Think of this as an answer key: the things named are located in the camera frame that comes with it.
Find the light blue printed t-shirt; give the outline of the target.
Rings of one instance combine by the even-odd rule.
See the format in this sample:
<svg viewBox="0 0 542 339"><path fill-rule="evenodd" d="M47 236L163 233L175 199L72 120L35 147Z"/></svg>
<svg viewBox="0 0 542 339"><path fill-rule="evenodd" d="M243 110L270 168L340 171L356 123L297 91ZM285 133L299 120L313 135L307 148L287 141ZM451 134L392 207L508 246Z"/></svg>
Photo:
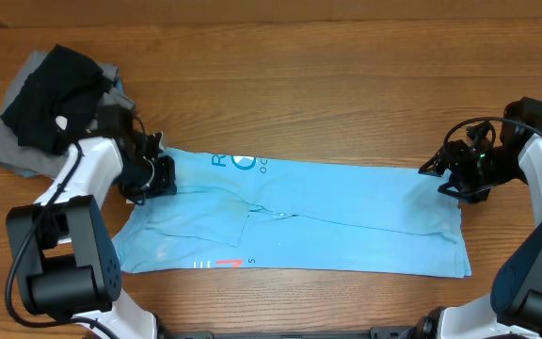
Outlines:
<svg viewBox="0 0 542 339"><path fill-rule="evenodd" d="M134 209L123 271L303 268L464 278L456 200L414 169L169 149L177 193Z"/></svg>

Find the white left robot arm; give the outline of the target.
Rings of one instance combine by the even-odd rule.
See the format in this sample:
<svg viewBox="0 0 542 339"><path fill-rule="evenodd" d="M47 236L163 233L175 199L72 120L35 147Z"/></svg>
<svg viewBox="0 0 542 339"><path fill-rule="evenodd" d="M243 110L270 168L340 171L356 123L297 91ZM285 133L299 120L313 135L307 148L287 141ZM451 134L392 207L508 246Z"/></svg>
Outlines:
<svg viewBox="0 0 542 339"><path fill-rule="evenodd" d="M163 133L148 134L131 109L101 107L94 123L71 144L51 186L8 212L8 315L24 327L41 326L14 308L18 291L27 312L48 316L46 328L76 324L100 338L167 338L162 320L123 290L101 209L112 186L136 205L175 194L174 161L164 153Z"/></svg>

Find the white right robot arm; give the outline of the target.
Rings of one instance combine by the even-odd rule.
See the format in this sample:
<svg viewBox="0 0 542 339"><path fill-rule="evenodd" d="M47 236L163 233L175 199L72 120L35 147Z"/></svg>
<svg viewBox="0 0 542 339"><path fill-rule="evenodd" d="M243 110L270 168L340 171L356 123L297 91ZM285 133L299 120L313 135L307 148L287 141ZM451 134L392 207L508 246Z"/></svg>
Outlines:
<svg viewBox="0 0 542 339"><path fill-rule="evenodd" d="M494 122L502 128L496 130ZM462 121L467 139L443 140L425 175L450 174L439 192L461 202L487 199L491 188L519 179L530 189L535 228L498 271L489 294L437 308L406 338L542 338L542 101L523 97L502 117Z"/></svg>

